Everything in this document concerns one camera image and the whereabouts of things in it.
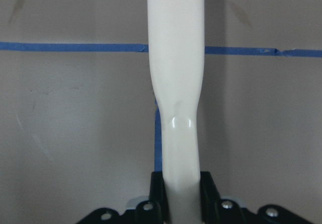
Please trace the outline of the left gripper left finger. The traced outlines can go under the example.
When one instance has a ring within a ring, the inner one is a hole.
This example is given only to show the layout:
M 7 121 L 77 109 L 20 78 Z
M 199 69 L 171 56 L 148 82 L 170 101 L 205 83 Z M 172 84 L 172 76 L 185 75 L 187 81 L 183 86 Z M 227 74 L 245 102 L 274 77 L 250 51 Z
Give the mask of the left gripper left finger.
M 168 221 L 168 201 L 162 172 L 152 172 L 148 200 L 140 202 L 134 213 L 135 223 Z

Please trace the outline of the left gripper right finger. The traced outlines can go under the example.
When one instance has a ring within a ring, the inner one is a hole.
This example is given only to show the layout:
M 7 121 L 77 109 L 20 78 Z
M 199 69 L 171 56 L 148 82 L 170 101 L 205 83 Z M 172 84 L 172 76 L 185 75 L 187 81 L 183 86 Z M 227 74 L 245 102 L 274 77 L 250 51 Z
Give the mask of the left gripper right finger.
M 243 223 L 240 206 L 222 199 L 209 172 L 201 172 L 201 210 L 204 223 Z

